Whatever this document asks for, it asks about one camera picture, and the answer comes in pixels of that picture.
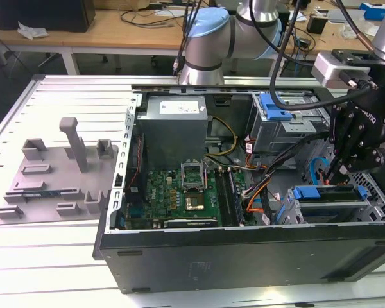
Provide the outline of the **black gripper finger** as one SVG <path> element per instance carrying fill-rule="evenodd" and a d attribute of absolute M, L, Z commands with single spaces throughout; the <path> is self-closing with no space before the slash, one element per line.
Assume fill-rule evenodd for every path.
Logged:
<path fill-rule="evenodd" d="M 333 145 L 333 159 L 326 170 L 329 182 L 347 180 L 347 165 L 352 157 L 351 132 L 355 108 L 351 102 L 334 106 L 330 115 L 329 142 Z"/>
<path fill-rule="evenodd" d="M 350 173 L 374 171 L 385 164 L 385 149 L 362 149 L 358 154 L 348 150 L 335 150 L 332 160 L 332 183 L 340 184 L 348 181 Z"/>

